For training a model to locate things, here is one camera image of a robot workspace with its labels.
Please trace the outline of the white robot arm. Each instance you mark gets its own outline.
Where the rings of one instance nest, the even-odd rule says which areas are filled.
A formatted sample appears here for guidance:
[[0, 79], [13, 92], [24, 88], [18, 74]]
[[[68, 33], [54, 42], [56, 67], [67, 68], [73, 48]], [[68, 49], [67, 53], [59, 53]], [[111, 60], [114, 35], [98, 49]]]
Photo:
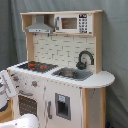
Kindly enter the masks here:
[[[7, 101], [16, 95], [16, 90], [6, 70], [0, 71], [0, 112], [8, 107]], [[38, 118], [33, 114], [24, 114], [18, 119], [0, 123], [0, 128], [40, 128]]]

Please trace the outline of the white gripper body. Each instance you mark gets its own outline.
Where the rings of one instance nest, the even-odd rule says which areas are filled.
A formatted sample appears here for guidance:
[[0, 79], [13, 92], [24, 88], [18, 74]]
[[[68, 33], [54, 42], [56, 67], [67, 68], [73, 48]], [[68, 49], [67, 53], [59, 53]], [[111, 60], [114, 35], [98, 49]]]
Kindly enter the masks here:
[[6, 70], [2, 70], [0, 72], [0, 76], [2, 77], [3, 85], [5, 86], [5, 91], [8, 98], [11, 98], [16, 95], [15, 87], [10, 79], [10, 76]]

